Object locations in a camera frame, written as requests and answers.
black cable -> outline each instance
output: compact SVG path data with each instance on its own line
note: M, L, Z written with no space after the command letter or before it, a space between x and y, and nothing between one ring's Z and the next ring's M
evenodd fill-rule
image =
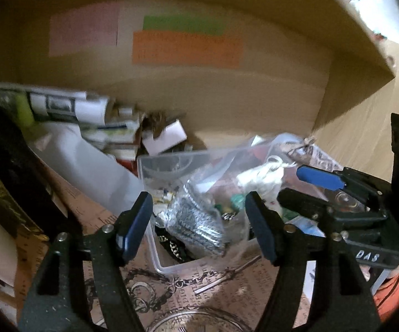
M387 298L389 298L390 295L395 291L398 285L399 285L399 276L398 279L396 280L396 283L393 285L392 289L390 290L390 292L382 299L382 301L378 304L377 308L381 307L381 305L387 300Z

pink card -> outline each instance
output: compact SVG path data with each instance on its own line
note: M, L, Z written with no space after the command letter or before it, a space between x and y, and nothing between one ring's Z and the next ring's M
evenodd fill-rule
M101 2L50 17L49 57L116 46L121 2Z

metal screw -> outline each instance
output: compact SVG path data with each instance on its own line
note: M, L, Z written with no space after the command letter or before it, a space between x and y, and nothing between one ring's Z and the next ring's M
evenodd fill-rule
M295 233L296 232L296 227L293 226L292 224L285 224L284 225L284 231L287 233Z
M60 242L65 241L67 239L67 233L66 232L59 233L56 239Z
M114 230L114 225L108 224L108 225L104 225L102 228L104 233L110 233Z
M336 242L339 242L343 239L343 237L338 232L333 232L331 237Z

round watch face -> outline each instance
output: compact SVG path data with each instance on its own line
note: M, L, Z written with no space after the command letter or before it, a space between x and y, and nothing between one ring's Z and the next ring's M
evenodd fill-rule
M154 321L147 332L251 332L238 317L215 308L181 307Z

orange object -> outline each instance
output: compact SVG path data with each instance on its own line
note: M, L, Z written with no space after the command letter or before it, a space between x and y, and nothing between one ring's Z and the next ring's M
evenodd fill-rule
M397 282L399 274L383 283L378 291L374 295L374 300L376 306L378 306L381 301L387 296L392 288L395 286ZM391 295L384 301L384 303L378 307L378 314L382 321L386 320L399 306L399 282L396 286L395 290L391 293Z
M134 32L133 64L205 65L238 68L242 40L176 31Z

